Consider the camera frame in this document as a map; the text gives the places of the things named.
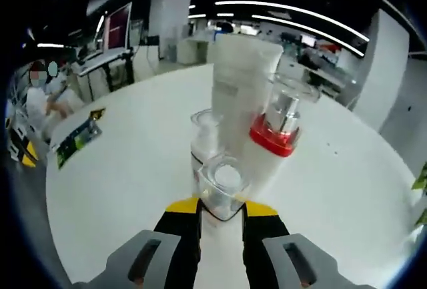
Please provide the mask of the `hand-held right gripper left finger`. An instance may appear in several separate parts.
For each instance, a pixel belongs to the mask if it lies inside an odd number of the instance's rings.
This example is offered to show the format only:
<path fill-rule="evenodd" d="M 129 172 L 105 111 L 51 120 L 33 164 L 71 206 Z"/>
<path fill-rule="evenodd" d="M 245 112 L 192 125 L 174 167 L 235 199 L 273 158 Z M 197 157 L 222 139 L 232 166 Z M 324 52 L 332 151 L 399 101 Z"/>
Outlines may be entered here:
<path fill-rule="evenodd" d="M 105 269 L 73 288 L 193 288 L 201 259 L 201 200 L 170 204 L 153 230 L 111 253 Z"/>

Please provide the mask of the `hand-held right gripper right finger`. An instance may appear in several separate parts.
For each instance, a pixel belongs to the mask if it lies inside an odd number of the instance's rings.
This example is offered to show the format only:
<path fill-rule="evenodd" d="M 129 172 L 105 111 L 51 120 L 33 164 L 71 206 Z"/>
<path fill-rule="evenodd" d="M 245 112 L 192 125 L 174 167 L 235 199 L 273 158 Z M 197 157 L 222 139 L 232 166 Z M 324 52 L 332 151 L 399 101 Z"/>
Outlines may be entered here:
<path fill-rule="evenodd" d="M 301 234 L 291 234 L 271 207 L 247 201 L 243 261 L 251 288 L 361 288 L 337 261 Z"/>

